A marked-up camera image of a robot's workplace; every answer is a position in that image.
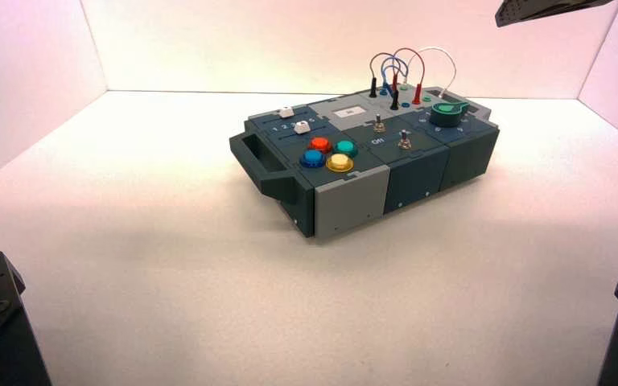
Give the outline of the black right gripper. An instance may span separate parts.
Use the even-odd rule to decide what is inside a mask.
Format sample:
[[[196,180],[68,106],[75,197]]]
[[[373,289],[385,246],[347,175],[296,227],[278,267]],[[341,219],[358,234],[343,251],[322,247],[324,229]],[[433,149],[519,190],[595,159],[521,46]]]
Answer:
[[[504,0],[495,13],[497,27],[607,5],[612,0]]]

